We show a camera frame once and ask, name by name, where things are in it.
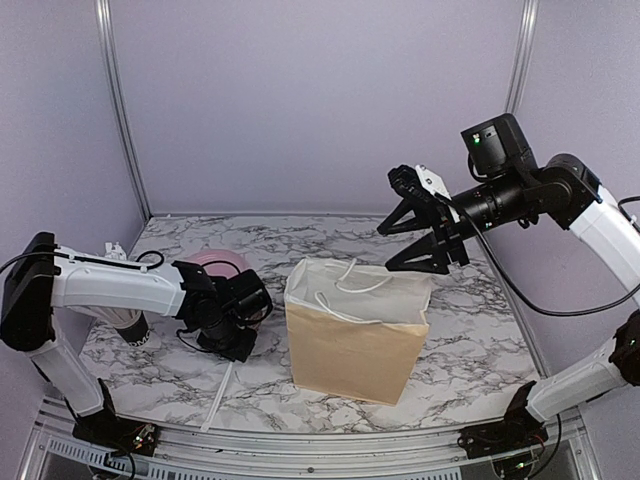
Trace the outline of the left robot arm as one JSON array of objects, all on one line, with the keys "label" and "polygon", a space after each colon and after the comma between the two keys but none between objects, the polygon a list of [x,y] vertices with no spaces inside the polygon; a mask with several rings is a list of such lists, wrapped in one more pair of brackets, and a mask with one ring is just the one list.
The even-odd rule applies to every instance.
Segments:
[{"label": "left robot arm", "polygon": [[129,432],[116,414],[106,385],[91,375],[54,326],[54,311],[67,308],[102,319],[130,345],[148,339],[149,313],[184,323],[198,334],[200,351],[244,362],[257,338],[256,325],[273,310],[256,272],[212,276],[185,261],[129,261],[60,246],[50,232],[36,234],[25,251],[2,266],[1,340],[27,354],[68,402],[77,425],[106,445]]}]

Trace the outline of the white paper straw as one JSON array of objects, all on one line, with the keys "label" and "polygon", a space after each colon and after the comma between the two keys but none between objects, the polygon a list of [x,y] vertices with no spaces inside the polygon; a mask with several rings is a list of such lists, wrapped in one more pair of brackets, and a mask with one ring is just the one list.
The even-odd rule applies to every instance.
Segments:
[{"label": "white paper straw", "polygon": [[216,416],[216,413],[220,407],[220,404],[222,402],[222,399],[224,398],[227,386],[229,384],[229,381],[231,379],[232,376],[232,372],[233,372],[233,368],[234,368],[234,363],[233,362],[229,362],[226,370],[224,372],[224,375],[222,377],[222,380],[220,382],[219,388],[216,392],[216,395],[214,397],[213,403],[211,404],[209,411],[207,413],[207,416],[205,418],[205,421],[203,422],[203,424],[200,426],[200,431],[201,432],[208,432],[209,429],[211,428],[214,418]]}]

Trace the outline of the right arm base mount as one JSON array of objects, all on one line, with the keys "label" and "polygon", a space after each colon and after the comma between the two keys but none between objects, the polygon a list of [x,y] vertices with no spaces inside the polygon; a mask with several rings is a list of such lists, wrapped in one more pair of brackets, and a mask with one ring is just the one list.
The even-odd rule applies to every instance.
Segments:
[{"label": "right arm base mount", "polygon": [[468,459],[477,459],[543,445],[548,438],[544,426],[527,427],[501,420],[463,428],[457,445],[466,452]]}]

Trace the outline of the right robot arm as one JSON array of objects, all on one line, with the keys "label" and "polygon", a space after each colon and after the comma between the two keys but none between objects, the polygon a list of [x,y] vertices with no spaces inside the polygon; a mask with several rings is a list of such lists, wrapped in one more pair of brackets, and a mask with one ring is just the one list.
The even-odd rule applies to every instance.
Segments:
[{"label": "right robot arm", "polygon": [[435,173],[417,164],[415,128],[387,122],[378,137],[384,158],[398,154],[402,160],[388,175],[400,202],[378,232],[416,236],[387,269],[430,277],[430,310],[439,322],[469,317],[473,323],[468,331],[437,325],[408,392],[390,411],[399,427],[496,418],[496,440],[515,448],[535,424],[638,383],[635,318],[619,323],[581,360],[548,378],[535,377],[532,360],[520,354],[506,303],[518,286],[485,238],[503,225],[529,227],[546,217],[562,230],[563,246],[590,250],[623,287],[624,300],[637,302],[638,231],[593,172],[570,154],[539,166],[516,118],[504,113],[463,132],[476,185],[450,195]]}]

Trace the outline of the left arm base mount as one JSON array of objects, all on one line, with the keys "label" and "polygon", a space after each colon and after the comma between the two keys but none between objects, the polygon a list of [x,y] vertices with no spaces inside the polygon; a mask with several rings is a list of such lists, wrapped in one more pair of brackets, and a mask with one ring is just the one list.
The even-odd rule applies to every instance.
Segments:
[{"label": "left arm base mount", "polygon": [[109,447],[122,453],[152,457],[159,428],[153,423],[116,417],[102,419],[80,417],[73,428],[74,438]]}]

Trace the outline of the brown paper bag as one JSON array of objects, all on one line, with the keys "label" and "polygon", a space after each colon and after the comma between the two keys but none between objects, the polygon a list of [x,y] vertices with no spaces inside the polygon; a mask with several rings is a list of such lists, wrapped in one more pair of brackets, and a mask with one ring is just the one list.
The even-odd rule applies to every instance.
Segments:
[{"label": "brown paper bag", "polygon": [[428,274],[305,258],[284,291],[296,386],[394,406],[425,344]]}]

